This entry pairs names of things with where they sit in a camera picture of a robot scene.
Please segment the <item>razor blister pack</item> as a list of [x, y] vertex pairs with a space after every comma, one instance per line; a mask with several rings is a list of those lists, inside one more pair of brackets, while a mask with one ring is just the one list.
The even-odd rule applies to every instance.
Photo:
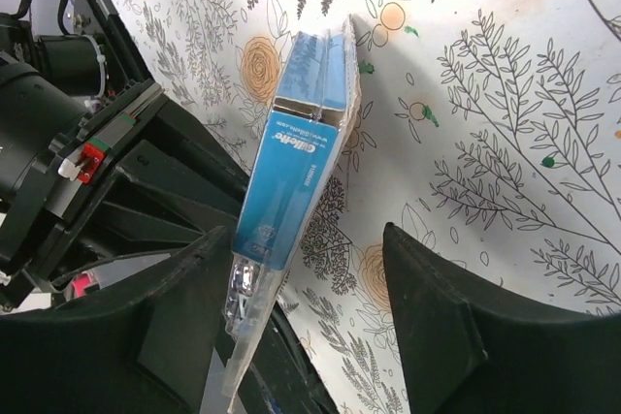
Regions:
[[235, 340], [222, 393], [234, 399], [278, 290], [355, 123], [361, 86], [352, 16], [293, 42], [246, 189], [223, 309]]

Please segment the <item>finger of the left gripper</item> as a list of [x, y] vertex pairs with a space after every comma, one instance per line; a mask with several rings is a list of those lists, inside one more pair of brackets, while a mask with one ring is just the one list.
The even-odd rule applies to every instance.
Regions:
[[280, 305], [242, 381], [235, 411], [248, 414], [337, 414], [338, 409]]

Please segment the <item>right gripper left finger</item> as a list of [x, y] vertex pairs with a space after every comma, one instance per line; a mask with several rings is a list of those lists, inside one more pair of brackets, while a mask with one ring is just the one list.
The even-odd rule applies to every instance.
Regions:
[[93, 294], [2, 316], [2, 412], [199, 412], [230, 237], [217, 227]]

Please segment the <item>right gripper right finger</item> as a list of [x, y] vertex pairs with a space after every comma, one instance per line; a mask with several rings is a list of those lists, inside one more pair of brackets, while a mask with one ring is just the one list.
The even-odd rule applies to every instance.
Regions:
[[394, 224], [383, 265], [414, 413], [616, 413], [620, 319], [510, 292]]

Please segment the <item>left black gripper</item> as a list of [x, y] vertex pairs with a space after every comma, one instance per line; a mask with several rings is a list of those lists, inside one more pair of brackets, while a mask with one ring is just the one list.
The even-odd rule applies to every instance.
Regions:
[[152, 80], [90, 112], [1, 57], [1, 304], [236, 224], [248, 177]]

